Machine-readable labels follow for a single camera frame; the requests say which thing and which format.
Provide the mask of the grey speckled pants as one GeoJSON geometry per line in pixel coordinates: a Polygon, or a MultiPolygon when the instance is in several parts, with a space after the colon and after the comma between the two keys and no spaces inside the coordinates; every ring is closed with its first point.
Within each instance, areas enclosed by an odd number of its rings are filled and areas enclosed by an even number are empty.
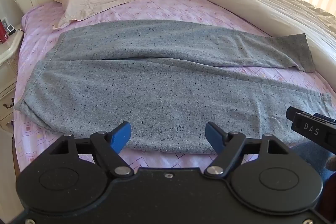
{"type": "Polygon", "coordinates": [[[62,33],[35,65],[15,108],[51,132],[85,138],[121,122],[128,147],[210,153],[205,126],[286,144],[290,106],[332,116],[331,96],[238,67],[315,70],[303,34],[265,37],[173,20],[104,22],[62,33]]]}

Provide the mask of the white carved nightstand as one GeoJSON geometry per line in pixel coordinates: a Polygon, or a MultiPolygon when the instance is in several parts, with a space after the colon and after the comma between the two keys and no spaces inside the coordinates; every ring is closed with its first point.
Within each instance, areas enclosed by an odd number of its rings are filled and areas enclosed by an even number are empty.
{"type": "Polygon", "coordinates": [[[22,25],[15,27],[15,32],[5,43],[1,43],[0,69],[0,116],[1,130],[14,132],[14,97],[18,75],[19,50],[24,37],[22,25]]]}

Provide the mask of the cream duvet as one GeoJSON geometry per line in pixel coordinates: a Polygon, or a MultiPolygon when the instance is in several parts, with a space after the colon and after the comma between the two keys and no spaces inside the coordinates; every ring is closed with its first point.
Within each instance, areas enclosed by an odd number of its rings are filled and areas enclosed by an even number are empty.
{"type": "Polygon", "coordinates": [[[208,0],[270,36],[304,33],[316,71],[335,87],[335,16],[303,0],[208,0]]]}

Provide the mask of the red thermos bottle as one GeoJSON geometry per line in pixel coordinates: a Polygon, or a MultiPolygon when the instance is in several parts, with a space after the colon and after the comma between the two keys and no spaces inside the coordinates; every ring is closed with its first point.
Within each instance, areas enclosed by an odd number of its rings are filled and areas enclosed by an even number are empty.
{"type": "Polygon", "coordinates": [[[7,21],[5,18],[1,19],[0,22],[0,41],[1,43],[5,43],[8,40],[7,34],[7,21]]]}

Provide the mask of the small white charger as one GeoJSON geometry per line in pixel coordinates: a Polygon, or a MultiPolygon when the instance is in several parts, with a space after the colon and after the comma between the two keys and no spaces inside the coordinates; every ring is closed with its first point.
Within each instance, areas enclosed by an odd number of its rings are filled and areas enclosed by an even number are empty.
{"type": "Polygon", "coordinates": [[[7,27],[7,30],[8,30],[8,33],[11,33],[11,32],[13,32],[13,31],[15,31],[15,28],[13,27],[13,25],[9,25],[8,27],[7,27]]]}

